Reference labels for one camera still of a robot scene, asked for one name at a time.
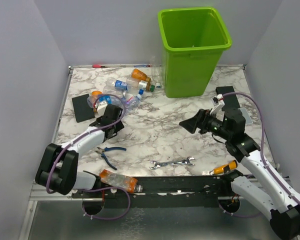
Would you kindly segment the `small orange bottle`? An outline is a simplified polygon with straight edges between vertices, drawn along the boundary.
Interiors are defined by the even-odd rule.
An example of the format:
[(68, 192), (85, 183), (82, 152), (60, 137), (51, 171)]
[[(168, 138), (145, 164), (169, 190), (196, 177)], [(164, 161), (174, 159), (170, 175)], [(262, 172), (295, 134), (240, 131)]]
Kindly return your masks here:
[(92, 96), (98, 96), (98, 95), (102, 95), (103, 93), (101, 91), (95, 90), (91, 93)]

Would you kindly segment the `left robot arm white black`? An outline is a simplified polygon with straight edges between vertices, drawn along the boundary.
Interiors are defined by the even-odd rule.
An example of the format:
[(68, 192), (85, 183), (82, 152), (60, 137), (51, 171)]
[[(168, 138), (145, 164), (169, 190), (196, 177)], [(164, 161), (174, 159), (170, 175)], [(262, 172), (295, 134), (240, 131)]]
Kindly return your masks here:
[(101, 190), (98, 177), (91, 172), (79, 172), (79, 159), (124, 128), (124, 113), (121, 107), (110, 104), (104, 114), (77, 137), (61, 145), (49, 144), (36, 172), (35, 183), (45, 187), (48, 194), (67, 195), (72, 190), (83, 190), (87, 196), (96, 197)]

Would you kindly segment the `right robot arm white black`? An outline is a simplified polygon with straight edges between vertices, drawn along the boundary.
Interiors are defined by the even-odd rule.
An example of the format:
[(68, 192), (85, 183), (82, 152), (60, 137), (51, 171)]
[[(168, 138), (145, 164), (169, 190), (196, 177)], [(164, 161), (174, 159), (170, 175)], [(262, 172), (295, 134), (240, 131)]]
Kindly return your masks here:
[(236, 193), (258, 209), (269, 221), (274, 233), (282, 240), (300, 235), (300, 193), (266, 160), (261, 147), (245, 133), (246, 119), (239, 109), (228, 109), (223, 120), (211, 110), (200, 109), (194, 117), (179, 125), (194, 134), (212, 133), (225, 140), (228, 153), (248, 169), (262, 188), (253, 185), (237, 170), (227, 173), (219, 189), (230, 196)]

